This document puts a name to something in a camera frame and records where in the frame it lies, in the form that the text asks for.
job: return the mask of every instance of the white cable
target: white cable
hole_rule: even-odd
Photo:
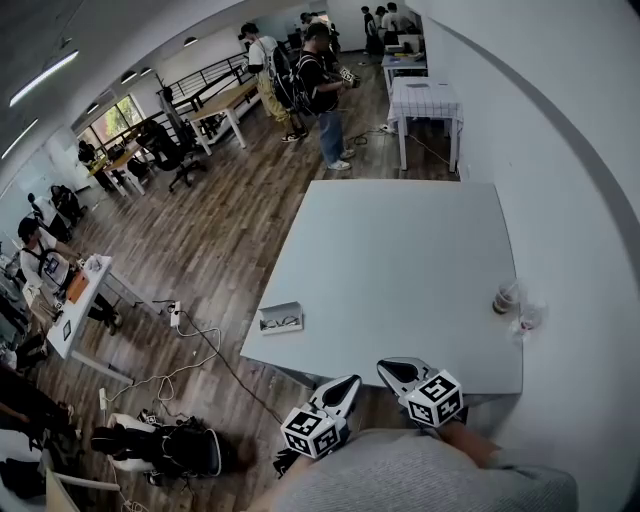
[[[215,354],[211,354],[209,357],[207,357],[206,359],[203,359],[198,364],[192,364],[192,365],[189,365],[189,366],[184,366],[182,368],[178,368],[177,370],[175,370],[174,372],[170,373],[169,375],[153,375],[152,377],[149,377],[146,380],[141,380],[140,382],[136,382],[135,384],[131,384],[130,386],[127,386],[123,390],[119,391],[113,398],[109,398],[109,397],[105,396],[105,400],[107,402],[113,402],[116,398],[118,398],[125,391],[129,391],[130,389],[137,388],[138,386],[141,386],[142,384],[146,384],[147,382],[151,382],[154,379],[160,379],[161,380],[160,389],[158,389],[158,395],[157,395],[158,400],[160,400],[161,402],[169,402],[169,401],[173,400],[173,397],[175,396],[175,391],[173,389],[173,384],[171,383],[171,377],[173,377],[176,373],[179,373],[179,372],[181,372],[183,370],[190,370],[190,369],[193,369],[193,368],[198,368],[198,367],[202,366],[203,364],[205,364],[207,361],[210,361],[211,359],[216,357],[220,353],[220,347],[222,345],[222,332],[217,327],[213,327],[213,328],[211,328],[211,329],[209,329],[207,331],[203,331],[203,332],[211,332],[211,331],[216,331],[218,333],[218,348],[214,349],[216,351]],[[183,336],[183,337],[194,336],[193,334],[186,334],[186,335],[182,334],[180,331],[178,331],[178,334],[180,334],[180,336]],[[169,397],[163,398],[160,395],[162,393],[162,388],[167,383],[169,384],[169,388],[171,389],[171,395]]]
[[[449,162],[447,160],[445,160],[444,158],[442,158],[438,153],[436,153],[433,149],[431,149],[429,146],[427,146],[424,142],[419,141],[418,139],[416,139],[413,135],[409,135],[409,137],[411,137],[413,140],[415,140],[418,144],[420,144],[421,146],[423,146],[427,151],[429,151],[429,153],[433,153],[434,155],[436,155],[440,160],[442,160],[445,164],[449,165]]]
[[[111,460],[109,460],[109,465],[113,470],[113,479],[116,481],[116,484],[118,485],[118,487],[120,487],[120,484],[118,483],[118,476],[116,475],[116,468],[111,463]],[[145,507],[142,503],[138,503],[137,501],[131,501],[125,498],[124,494],[122,494],[122,489],[118,489],[118,492],[120,493],[120,497],[122,498],[122,501],[124,501],[124,503],[120,506],[120,512],[122,512],[123,510],[126,510],[127,512],[149,512],[149,509]]]

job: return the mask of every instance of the ceiling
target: ceiling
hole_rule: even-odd
[[[297,0],[0,0],[0,153],[35,117],[40,122],[0,161],[0,183],[62,125],[71,126],[127,69],[153,66],[196,36],[241,24]],[[64,49],[61,39],[72,38]],[[10,98],[48,65],[76,59],[13,107]]]

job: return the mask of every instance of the desk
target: desk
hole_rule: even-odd
[[[400,168],[407,170],[407,117],[429,117],[451,120],[451,150],[449,172],[455,172],[458,158],[458,140],[462,123],[462,105],[453,87],[445,81],[427,77],[403,76],[395,79],[391,96],[390,119],[398,119],[400,142]]]
[[[234,87],[233,89],[229,89],[227,91],[216,94],[213,98],[211,98],[204,104],[204,107],[202,107],[197,112],[193,112],[189,116],[189,122],[193,127],[193,131],[196,132],[198,141],[207,152],[207,155],[212,154],[211,149],[209,148],[209,144],[202,135],[202,132],[200,131],[200,128],[198,128],[196,123],[198,121],[206,119],[207,117],[215,116],[216,114],[226,114],[227,119],[229,119],[229,124],[231,124],[231,128],[233,128],[236,137],[238,137],[238,140],[240,141],[240,145],[243,149],[247,147],[247,143],[242,136],[240,128],[238,127],[239,120],[234,109],[238,103],[244,100],[244,97],[247,94],[249,94],[253,89],[257,87],[256,84],[256,79],[252,78],[248,82],[245,82],[238,87]]]
[[[426,71],[426,60],[415,60],[411,57],[394,57],[393,55],[385,55],[382,58],[382,72],[384,81],[387,84],[387,94],[391,96],[393,85],[393,77],[396,69],[421,69]]]
[[[304,328],[264,336],[256,313],[241,355],[298,382],[356,373],[382,386],[376,363],[419,357],[467,394],[522,391],[522,347],[491,303],[515,277],[490,184],[314,181],[260,308],[298,301]]]
[[[125,384],[132,384],[133,380],[124,375],[121,375],[110,368],[104,366],[102,363],[91,359],[90,357],[80,353],[74,347],[77,345],[78,340],[84,330],[84,323],[87,320],[89,309],[93,305],[93,301],[98,294],[100,286],[107,286],[114,291],[129,305],[134,306],[136,301],[143,302],[152,311],[158,315],[162,313],[162,308],[158,304],[152,303],[150,300],[144,298],[140,292],[138,292],[129,281],[127,281],[122,275],[113,270],[111,267],[111,258],[108,256],[98,256],[102,268],[98,271],[92,271],[87,268],[84,269],[85,274],[89,278],[87,287],[80,295],[78,301],[73,304],[71,301],[66,301],[62,306],[62,315],[58,318],[58,321],[47,332],[47,339],[56,349],[56,352],[66,359],[71,356],[73,359],[80,361],[81,363],[90,366],[94,370],[97,370],[109,377],[113,377]],[[67,322],[70,322],[71,332],[65,339],[64,326]]]
[[[144,188],[142,187],[140,180],[127,167],[127,163],[129,163],[129,160],[131,160],[135,156],[135,154],[140,151],[141,147],[142,146],[140,146],[140,144],[138,144],[137,142],[132,142],[127,146],[126,151],[122,155],[120,155],[115,162],[102,169],[102,172],[107,174],[107,176],[111,180],[111,183],[113,183],[113,186],[118,189],[118,192],[120,192],[121,196],[127,196],[129,194],[127,194],[126,189],[122,185],[120,185],[120,183],[118,183],[118,180],[113,175],[112,171],[122,171],[136,188],[136,190],[144,195]]]

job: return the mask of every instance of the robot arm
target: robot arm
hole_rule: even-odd
[[[358,375],[323,384],[302,407],[294,407],[280,430],[287,446],[318,459],[346,440],[347,417],[362,384]]]
[[[446,370],[411,357],[378,361],[378,375],[418,427],[438,428],[464,407],[462,387]]]

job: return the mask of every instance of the black chair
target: black chair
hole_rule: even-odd
[[[169,185],[169,192],[173,186],[183,180],[187,187],[191,186],[188,174],[194,169],[206,170],[206,167],[196,158],[193,144],[178,146],[167,130],[153,120],[147,121],[141,128],[141,135],[136,142],[153,155],[154,163],[162,171],[176,171],[176,176]]]

